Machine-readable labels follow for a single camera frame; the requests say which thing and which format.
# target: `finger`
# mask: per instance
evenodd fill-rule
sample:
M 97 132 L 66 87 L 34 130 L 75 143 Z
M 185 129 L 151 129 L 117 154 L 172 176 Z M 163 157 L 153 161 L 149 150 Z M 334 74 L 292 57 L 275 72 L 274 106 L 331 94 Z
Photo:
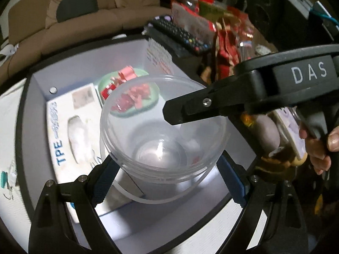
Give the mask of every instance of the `finger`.
M 339 126 L 336 127 L 328 136 L 327 148 L 331 152 L 339 151 Z
M 316 171 L 316 174 L 319 176 L 319 175 L 321 175 L 324 171 L 323 170 L 320 170 L 320 169 L 318 169 L 318 168 L 316 168 L 316 167 L 314 167 L 314 171 Z
M 326 156 L 324 159 L 318 159 L 316 157 L 310 157 L 311 163 L 319 170 L 328 171 L 331 167 L 331 159 Z
M 299 136 L 300 136 L 301 139 L 306 139 L 307 136 L 308 136 L 307 131 L 304 130 L 304 129 L 300 129 L 299 130 Z
M 324 159 L 326 150 L 324 144 L 319 139 L 307 138 L 305 139 L 306 152 L 318 159 Z

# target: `clear plastic cup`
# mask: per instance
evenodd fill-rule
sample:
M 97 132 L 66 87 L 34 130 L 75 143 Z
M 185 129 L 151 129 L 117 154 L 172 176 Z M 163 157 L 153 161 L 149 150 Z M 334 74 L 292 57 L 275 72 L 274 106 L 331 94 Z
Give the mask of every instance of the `clear plastic cup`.
M 226 145 L 226 118 L 172 126 L 162 113 L 167 100 L 203 88 L 169 75 L 146 75 L 117 87 L 100 120 L 101 139 L 113 159 L 128 174 L 158 184 L 187 181 L 211 169 Z

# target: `blue gripper pad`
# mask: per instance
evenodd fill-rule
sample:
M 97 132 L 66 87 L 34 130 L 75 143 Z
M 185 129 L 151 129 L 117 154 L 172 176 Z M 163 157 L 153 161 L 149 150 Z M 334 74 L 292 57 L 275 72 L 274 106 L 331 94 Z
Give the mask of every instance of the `blue gripper pad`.
M 97 168 L 98 171 L 95 171 L 94 169 L 92 170 L 89 174 L 89 183 L 91 183 L 91 181 L 94 182 L 91 184 L 91 203 L 93 207 L 96 207 L 98 203 L 102 203 L 104 201 L 118 171 L 120 170 L 120 166 L 111 158 L 111 156 L 107 156 L 101 165 L 97 165 L 94 168 Z
M 246 171 L 236 164 L 230 155 L 224 151 L 217 161 L 217 168 L 224 180 L 235 203 L 245 207 L 247 204 L 247 194 L 250 190 L 250 182 L 246 178 Z

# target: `blue cable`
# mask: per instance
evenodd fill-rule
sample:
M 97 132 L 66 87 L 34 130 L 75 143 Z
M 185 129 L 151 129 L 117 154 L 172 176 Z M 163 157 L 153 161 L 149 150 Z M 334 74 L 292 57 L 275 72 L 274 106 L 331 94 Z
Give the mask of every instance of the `blue cable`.
M 334 23 L 336 26 L 339 27 L 339 22 L 338 22 L 338 20 L 335 19 L 335 18 L 333 18 L 333 17 L 329 17 L 329 16 L 327 16 L 326 14 L 322 14 L 322 13 L 320 13 L 320 12 L 317 12 L 317 11 L 315 11 L 314 9 L 311 9 L 311 10 L 310 10 L 310 13 L 312 13 L 312 14 L 314 14 L 314 15 L 320 17 L 320 18 L 330 20 L 332 23 Z

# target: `clutter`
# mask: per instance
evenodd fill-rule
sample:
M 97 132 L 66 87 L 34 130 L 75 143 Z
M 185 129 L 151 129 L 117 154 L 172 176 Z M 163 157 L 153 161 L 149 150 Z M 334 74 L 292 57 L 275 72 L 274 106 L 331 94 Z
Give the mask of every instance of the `clutter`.
M 172 3 L 173 23 L 193 34 L 207 45 L 212 45 L 216 28 L 207 19 L 197 15 L 182 4 Z
M 225 23 L 223 28 L 218 31 L 216 39 L 216 80 L 233 75 L 234 66 L 240 62 L 236 36 Z
M 270 53 L 272 53 L 272 51 L 268 47 L 265 47 L 263 45 L 257 45 L 255 47 L 255 54 L 258 56 L 267 55 Z
M 200 9 L 198 0 L 182 0 L 182 4 L 196 14 L 199 14 Z
M 226 9 L 226 5 L 215 0 L 199 0 L 199 15 L 213 23 L 224 15 Z
M 277 174 L 305 162 L 305 141 L 299 137 L 298 124 L 288 108 L 277 109 L 267 115 L 243 113 L 241 120 L 253 132 L 265 152 L 261 158 L 264 163 L 258 166 L 260 171 Z

